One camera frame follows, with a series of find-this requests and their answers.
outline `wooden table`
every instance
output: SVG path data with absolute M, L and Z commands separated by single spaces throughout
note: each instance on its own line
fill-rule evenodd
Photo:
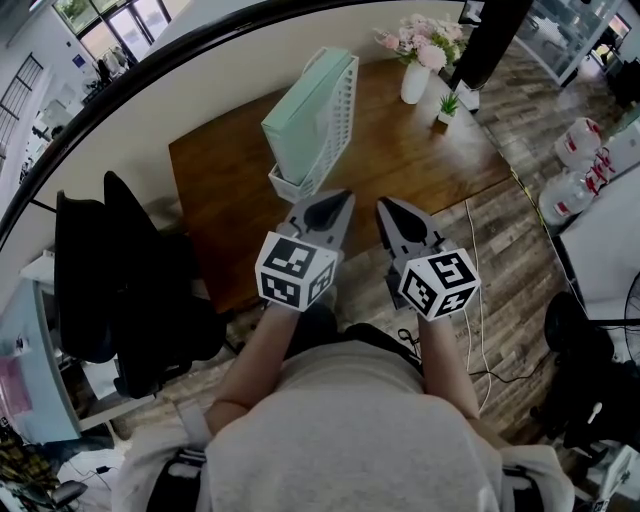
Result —
M 395 60 L 360 66 L 353 138 L 323 184 L 356 194 L 347 257 L 379 243 L 380 196 L 436 213 L 509 177 L 509 165 L 466 109 L 448 128 L 436 121 L 449 92 L 438 76 L 418 105 L 402 102 L 404 69 Z M 291 208 L 267 178 L 275 160 L 260 126 L 283 94 L 247 103 L 169 146 L 185 222 L 218 311 L 255 298 L 258 252 Z

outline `glass display case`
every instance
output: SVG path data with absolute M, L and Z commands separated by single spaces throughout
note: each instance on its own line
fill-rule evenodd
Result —
M 516 40 L 558 83 L 598 42 L 622 0 L 534 0 Z

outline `desk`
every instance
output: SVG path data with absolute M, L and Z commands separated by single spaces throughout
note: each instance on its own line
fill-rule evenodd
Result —
M 509 164 L 464 107 L 448 129 L 436 122 L 449 92 L 438 76 L 418 105 L 400 100 L 404 70 L 395 60 L 360 66 L 353 138 L 323 185 L 356 194 L 347 257 L 379 243 L 380 196 L 435 213 L 509 178 Z M 169 145 L 185 222 L 218 311 L 257 295 L 258 252 L 291 208 L 267 178 L 275 160 L 260 126 L 283 94 L 247 103 Z
M 53 289 L 23 279 L 0 319 L 1 339 L 22 335 L 29 340 L 31 349 L 18 357 L 31 411 L 18 414 L 15 422 L 26 439 L 33 443 L 77 439 L 82 431 L 154 400 L 154 396 L 140 400 L 110 396 L 97 400 L 88 415 L 79 418 L 58 369 L 43 293 L 53 294 Z

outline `fan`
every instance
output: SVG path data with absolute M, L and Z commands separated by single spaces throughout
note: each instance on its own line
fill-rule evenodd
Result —
M 640 363 L 640 273 L 636 275 L 627 295 L 624 319 L 590 320 L 596 327 L 623 327 L 631 360 Z

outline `pink flowers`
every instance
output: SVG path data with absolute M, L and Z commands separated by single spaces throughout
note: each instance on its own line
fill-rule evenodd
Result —
M 425 18 L 421 14 L 402 19 L 397 37 L 382 30 L 376 32 L 379 35 L 376 41 L 396 52 L 405 64 L 418 62 L 436 72 L 459 59 L 464 49 L 459 24 Z
M 440 71 L 447 64 L 447 56 L 442 48 L 429 44 L 418 49 L 418 62 L 425 68 Z
M 380 44 L 385 48 L 389 48 L 389 50 L 397 50 L 398 46 L 400 46 L 400 39 L 398 39 L 393 34 L 387 34 L 380 41 Z

